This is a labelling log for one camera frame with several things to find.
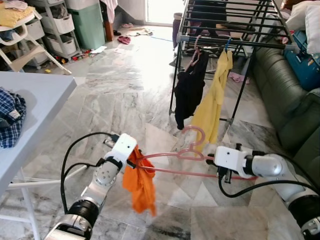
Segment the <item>slipper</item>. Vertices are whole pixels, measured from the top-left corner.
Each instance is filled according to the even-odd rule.
[[[117,31],[117,30],[113,30],[113,35],[115,36],[121,36],[121,32]]]
[[[118,37],[118,41],[122,44],[128,45],[131,41],[131,38],[128,36],[120,36],[120,37]]]
[[[123,28],[132,28],[133,26],[134,26],[134,25],[133,25],[131,22],[122,24],[122,27],[123,27]]]

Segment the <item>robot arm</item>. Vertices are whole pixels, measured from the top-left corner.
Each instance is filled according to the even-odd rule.
[[[214,163],[229,173],[228,183],[230,183],[231,170],[243,178],[258,176],[268,181],[306,181],[303,177],[296,175],[294,168],[277,154],[252,156],[239,149],[219,146],[215,153]],[[282,183],[274,184],[273,187],[297,221],[305,239],[320,239],[319,195],[297,184]]]
[[[124,170],[127,159],[136,145],[137,141],[125,133],[119,137],[112,150],[104,156],[104,163],[94,171],[91,183],[44,240],[91,238],[92,229],[105,204],[107,193],[114,185],[119,171]]]

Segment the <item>white pillow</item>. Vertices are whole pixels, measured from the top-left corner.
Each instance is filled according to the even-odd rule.
[[[308,54],[320,53],[320,6],[308,6],[306,8],[305,33],[308,43],[306,52]]]
[[[293,5],[290,18],[286,21],[286,25],[289,30],[305,30],[305,18],[306,18],[306,9],[308,6],[320,6],[320,0],[318,1],[302,1],[296,5]]]

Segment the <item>green storage bin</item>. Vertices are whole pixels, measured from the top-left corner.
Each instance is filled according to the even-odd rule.
[[[68,9],[68,12],[72,14],[75,34],[81,48],[97,49],[106,43],[99,4],[80,10]]]

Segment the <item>orange cloth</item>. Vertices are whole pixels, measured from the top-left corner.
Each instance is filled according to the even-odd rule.
[[[143,156],[136,146],[128,160],[137,166],[154,168],[148,159],[137,161]],[[156,215],[156,188],[152,182],[154,176],[154,170],[125,167],[122,186],[132,193],[132,207],[139,214],[150,209],[152,216]]]

